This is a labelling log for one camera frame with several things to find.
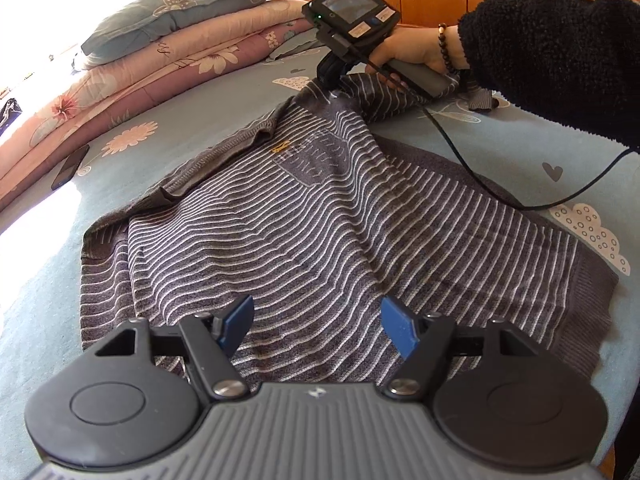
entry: heart pattern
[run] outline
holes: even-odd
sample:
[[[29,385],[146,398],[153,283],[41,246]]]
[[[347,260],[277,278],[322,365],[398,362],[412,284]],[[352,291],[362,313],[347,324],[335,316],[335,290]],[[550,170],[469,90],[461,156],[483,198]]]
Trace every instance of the heart pattern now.
[[[274,79],[273,82],[276,83],[276,85],[282,85],[300,91],[309,83],[309,78],[306,75],[299,75],[297,77],[281,77]]]
[[[560,180],[560,177],[562,176],[562,172],[564,171],[561,166],[556,166],[554,168],[548,162],[542,163],[542,169],[545,170],[545,173],[548,174],[548,176],[554,182],[557,182],[558,180]]]

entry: mobile phone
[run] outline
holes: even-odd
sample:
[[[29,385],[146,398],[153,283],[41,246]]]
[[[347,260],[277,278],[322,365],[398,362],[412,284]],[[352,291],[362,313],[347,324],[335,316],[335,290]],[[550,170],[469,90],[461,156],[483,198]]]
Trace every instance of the mobile phone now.
[[[86,144],[82,148],[75,150],[67,157],[65,163],[60,169],[60,172],[58,173],[58,176],[54,179],[53,184],[51,184],[52,191],[57,190],[60,186],[63,186],[74,177],[88,151],[89,145]]]

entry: device screen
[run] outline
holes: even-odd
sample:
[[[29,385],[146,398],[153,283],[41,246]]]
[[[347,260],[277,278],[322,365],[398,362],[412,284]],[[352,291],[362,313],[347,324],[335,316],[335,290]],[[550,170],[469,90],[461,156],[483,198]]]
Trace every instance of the device screen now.
[[[378,6],[373,0],[325,0],[322,3],[347,23],[359,20]]]

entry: gray pillowcase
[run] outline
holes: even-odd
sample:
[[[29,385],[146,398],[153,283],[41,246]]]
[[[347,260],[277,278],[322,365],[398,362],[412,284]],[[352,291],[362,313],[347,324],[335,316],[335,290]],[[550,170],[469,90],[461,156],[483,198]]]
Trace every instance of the gray pillowcase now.
[[[249,9],[265,0],[138,0],[105,18],[82,42],[76,70],[87,70],[127,54],[181,28]]]

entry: wrist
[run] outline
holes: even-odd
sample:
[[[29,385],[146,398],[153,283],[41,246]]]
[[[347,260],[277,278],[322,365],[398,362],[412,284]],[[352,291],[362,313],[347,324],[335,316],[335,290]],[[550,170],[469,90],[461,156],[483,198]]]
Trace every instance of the wrist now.
[[[465,57],[465,51],[462,48],[462,42],[458,35],[458,26],[447,27],[444,31],[445,38],[447,38],[447,51],[449,52],[449,58],[453,68],[457,70],[466,70],[469,68],[469,63]]]

